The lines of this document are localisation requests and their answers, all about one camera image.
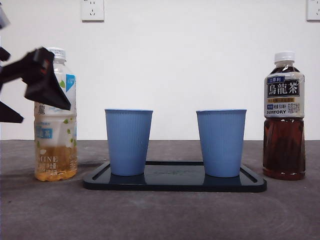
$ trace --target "tray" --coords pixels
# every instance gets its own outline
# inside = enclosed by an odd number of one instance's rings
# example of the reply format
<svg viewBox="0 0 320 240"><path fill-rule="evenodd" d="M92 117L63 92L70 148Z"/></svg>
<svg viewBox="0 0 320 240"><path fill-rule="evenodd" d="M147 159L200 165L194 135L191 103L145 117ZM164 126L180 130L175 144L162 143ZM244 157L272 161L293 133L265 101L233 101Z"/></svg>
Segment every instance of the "tray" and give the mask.
<svg viewBox="0 0 320 240"><path fill-rule="evenodd" d="M83 178L90 190L250 192L267 190L267 181L242 165L236 177L205 174L202 161L146 161L144 174L118 176L107 161Z"/></svg>

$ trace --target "bottle cap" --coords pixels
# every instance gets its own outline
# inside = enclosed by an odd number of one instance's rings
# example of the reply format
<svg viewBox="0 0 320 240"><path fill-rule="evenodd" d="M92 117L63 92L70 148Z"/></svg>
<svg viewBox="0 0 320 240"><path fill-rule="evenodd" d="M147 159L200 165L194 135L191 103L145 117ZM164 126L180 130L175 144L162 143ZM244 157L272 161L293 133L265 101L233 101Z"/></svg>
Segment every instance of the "bottle cap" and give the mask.
<svg viewBox="0 0 320 240"><path fill-rule="evenodd" d="M58 48L58 47L48 47L47 50L49 52L54 53L54 58L55 59L66 60L66 51L64 49Z"/></svg>
<svg viewBox="0 0 320 240"><path fill-rule="evenodd" d="M294 51L281 51L274 55L274 63L280 61L295 61L296 54Z"/></svg>

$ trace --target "gray table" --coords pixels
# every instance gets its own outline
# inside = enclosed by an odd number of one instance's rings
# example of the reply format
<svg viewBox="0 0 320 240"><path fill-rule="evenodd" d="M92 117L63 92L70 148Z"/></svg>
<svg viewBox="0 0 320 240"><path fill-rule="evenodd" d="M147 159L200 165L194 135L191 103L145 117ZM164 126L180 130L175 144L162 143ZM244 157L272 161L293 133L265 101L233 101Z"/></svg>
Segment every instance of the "gray table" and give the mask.
<svg viewBox="0 0 320 240"><path fill-rule="evenodd" d="M306 142L301 181L264 177L261 193L98 191L82 178L108 159L106 141L78 141L78 173L34 178L34 142L1 141L2 240L320 239L320 141ZM148 160L201 161L199 141L150 141ZM262 141L242 163L262 176Z"/></svg>

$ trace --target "white label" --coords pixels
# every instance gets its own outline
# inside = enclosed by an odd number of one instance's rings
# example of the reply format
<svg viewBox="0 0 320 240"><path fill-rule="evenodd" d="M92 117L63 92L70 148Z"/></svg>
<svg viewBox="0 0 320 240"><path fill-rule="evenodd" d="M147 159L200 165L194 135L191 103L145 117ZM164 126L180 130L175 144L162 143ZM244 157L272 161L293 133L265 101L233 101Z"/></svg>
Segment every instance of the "white label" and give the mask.
<svg viewBox="0 0 320 240"><path fill-rule="evenodd" d="M305 76L300 72L270 74L264 80L266 118L305 116Z"/></svg>

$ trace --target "wall socket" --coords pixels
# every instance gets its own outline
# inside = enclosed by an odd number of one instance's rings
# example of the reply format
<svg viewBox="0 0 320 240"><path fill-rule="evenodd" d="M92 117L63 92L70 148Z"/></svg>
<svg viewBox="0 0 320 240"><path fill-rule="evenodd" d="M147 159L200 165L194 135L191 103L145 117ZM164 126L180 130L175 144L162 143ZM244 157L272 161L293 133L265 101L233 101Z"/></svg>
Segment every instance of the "wall socket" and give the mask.
<svg viewBox="0 0 320 240"><path fill-rule="evenodd" d="M104 0L81 0L83 22L103 22L105 20Z"/></svg>
<svg viewBox="0 0 320 240"><path fill-rule="evenodd" d="M306 0L306 20L320 21L320 0Z"/></svg>

